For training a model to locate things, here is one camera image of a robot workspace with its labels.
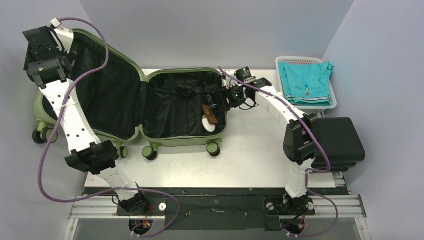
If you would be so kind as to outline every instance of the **green suitcase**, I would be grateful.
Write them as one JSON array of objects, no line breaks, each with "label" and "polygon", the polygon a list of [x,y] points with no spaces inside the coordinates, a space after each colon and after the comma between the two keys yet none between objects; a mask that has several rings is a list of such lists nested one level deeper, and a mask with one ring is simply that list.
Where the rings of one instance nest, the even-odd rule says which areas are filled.
[{"label": "green suitcase", "polygon": [[[103,64],[105,48],[101,39],[88,31],[74,29],[69,58],[73,64],[71,79]],[[219,102],[222,75],[213,68],[165,69],[145,76],[128,57],[109,46],[105,69],[87,76],[76,87],[79,102],[96,135],[112,140],[121,158],[128,156],[123,144],[141,135],[150,146],[142,155],[154,160],[158,147],[207,145],[211,156],[220,153],[220,143],[227,128],[227,113],[218,105],[218,125],[208,132],[202,125],[206,95]],[[39,92],[34,104],[38,128],[33,140],[41,144],[56,124],[52,106]]]}]

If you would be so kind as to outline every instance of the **white wall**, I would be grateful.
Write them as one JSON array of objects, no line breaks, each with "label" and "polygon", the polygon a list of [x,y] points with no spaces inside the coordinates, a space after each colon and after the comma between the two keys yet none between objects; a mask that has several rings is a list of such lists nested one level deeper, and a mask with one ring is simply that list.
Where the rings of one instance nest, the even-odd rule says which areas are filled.
[{"label": "white wall", "polygon": [[374,240],[423,239],[424,1],[356,0],[324,55],[366,151],[346,173]]},{"label": "white wall", "polygon": [[[31,137],[37,127],[38,89],[23,71],[28,43],[22,31],[46,26],[54,17],[88,17],[77,0],[7,0],[0,9],[0,239],[61,239],[72,205],[51,202],[38,189],[44,145]],[[66,165],[67,149],[65,138],[59,136],[44,171],[47,192],[62,199],[81,194],[84,179],[84,174]]]},{"label": "white wall", "polygon": [[143,68],[274,69],[321,58],[353,0],[80,0],[108,42]]}]

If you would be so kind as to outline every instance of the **white table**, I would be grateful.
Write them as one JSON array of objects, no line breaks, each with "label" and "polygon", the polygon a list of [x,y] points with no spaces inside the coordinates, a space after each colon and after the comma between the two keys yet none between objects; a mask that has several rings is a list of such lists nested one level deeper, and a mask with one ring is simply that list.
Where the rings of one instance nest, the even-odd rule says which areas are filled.
[{"label": "white table", "polygon": [[[154,71],[147,69],[144,73]],[[276,70],[251,73],[278,88]],[[283,152],[285,131],[286,127],[260,106],[248,111],[232,109],[218,157],[209,156],[204,145],[159,147],[157,159],[149,161],[142,156],[142,149],[149,143],[140,136],[125,144],[128,158],[116,164],[143,188],[284,188],[289,171],[289,160]],[[89,173],[85,187],[109,185]],[[331,173],[313,173],[309,187],[336,185]]]}]

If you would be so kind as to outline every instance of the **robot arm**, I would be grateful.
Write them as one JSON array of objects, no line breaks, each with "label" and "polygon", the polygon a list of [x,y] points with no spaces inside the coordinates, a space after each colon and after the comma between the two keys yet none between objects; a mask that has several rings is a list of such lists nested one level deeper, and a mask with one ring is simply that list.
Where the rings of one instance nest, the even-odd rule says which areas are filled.
[{"label": "robot arm", "polygon": [[272,94],[274,97],[238,84],[228,85],[220,90],[224,109],[229,111],[231,108],[242,105],[246,99],[252,99],[253,102],[264,107],[282,125],[286,126],[283,149],[290,160],[290,169],[285,190],[292,199],[305,196],[307,193],[305,174],[309,174],[306,169],[311,168],[317,147],[305,130],[302,129],[297,117],[288,108],[291,108],[298,116],[303,116],[303,120],[309,124],[311,129],[318,117],[315,114],[306,115],[303,111],[294,107],[268,80],[265,78],[256,79],[252,76],[248,67],[237,70],[235,77],[245,84]]},{"label": "robot arm", "polygon": [[[65,94],[73,83],[69,79],[72,65],[68,53],[74,33],[61,25],[57,18],[51,26],[23,32],[29,46],[25,68],[28,77],[47,98],[59,116]],[[112,188],[138,188],[122,169],[116,165],[118,154],[110,140],[101,142],[90,127],[74,88],[65,104],[61,126],[65,132],[70,155],[65,157],[68,166],[81,172],[90,172],[104,179]],[[119,204],[127,212],[145,208],[143,193],[135,190],[116,190]]]}]

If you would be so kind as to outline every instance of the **plastic basket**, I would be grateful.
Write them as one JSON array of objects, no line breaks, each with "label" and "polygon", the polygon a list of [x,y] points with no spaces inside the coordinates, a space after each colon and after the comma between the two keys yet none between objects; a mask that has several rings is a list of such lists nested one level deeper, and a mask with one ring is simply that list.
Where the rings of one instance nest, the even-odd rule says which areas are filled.
[{"label": "plastic basket", "polygon": [[[291,64],[322,64],[323,61],[318,58],[314,57],[306,57],[306,56],[279,56],[275,59],[275,65],[277,68],[277,76],[278,76],[278,86],[281,92],[283,91],[283,79],[280,76],[280,69],[279,69],[279,62],[288,62]],[[318,114],[322,113],[323,111],[327,109],[333,109],[337,106],[337,100],[336,96],[334,95],[333,86],[330,82],[329,84],[330,88],[330,96],[331,96],[331,103],[329,106],[301,106],[296,105],[296,108],[299,110],[302,110],[303,112],[307,114]]]}]

